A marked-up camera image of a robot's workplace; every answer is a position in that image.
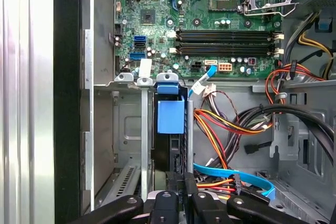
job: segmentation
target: wire bundle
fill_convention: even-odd
[[[269,94],[269,91],[268,91],[268,84],[270,82],[270,85],[271,85],[271,88],[274,92],[275,95],[279,94],[280,92],[278,91],[278,89],[274,86],[274,79],[275,77],[277,76],[277,74],[279,73],[289,73],[290,72],[290,68],[291,68],[291,64],[287,64],[285,65],[283,68],[280,68],[280,69],[277,69],[273,72],[271,72],[269,74],[269,76],[267,77],[266,79],[266,83],[265,83],[265,93],[266,93],[266,97],[267,97],[267,100],[270,104],[273,104],[274,101],[273,99],[271,98],[270,94]],[[314,75],[313,73],[311,73],[307,68],[305,68],[304,66],[298,64],[297,65],[297,68],[295,70],[295,73],[296,74],[303,74],[305,76],[309,76],[315,80],[318,80],[318,81],[324,81],[324,79]],[[281,104],[284,104],[285,101],[284,99],[280,99],[280,103]]]

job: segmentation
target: sata port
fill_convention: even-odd
[[[145,42],[134,42],[134,47],[145,47],[146,43]]]
[[[204,60],[204,65],[217,65],[217,60]]]

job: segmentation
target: mounting hole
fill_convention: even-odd
[[[317,220],[315,224],[328,224],[328,223],[325,222],[324,220]]]

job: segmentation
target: capacitor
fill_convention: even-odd
[[[182,7],[182,1],[181,1],[181,0],[177,1],[177,7],[178,7],[178,8],[181,8],[181,7]]]

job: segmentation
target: white sticker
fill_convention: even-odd
[[[196,81],[191,89],[194,91],[195,94],[200,95],[200,93],[202,93],[205,89],[205,86],[203,86],[199,81]]]
[[[152,69],[152,59],[141,59],[139,77],[150,77]]]

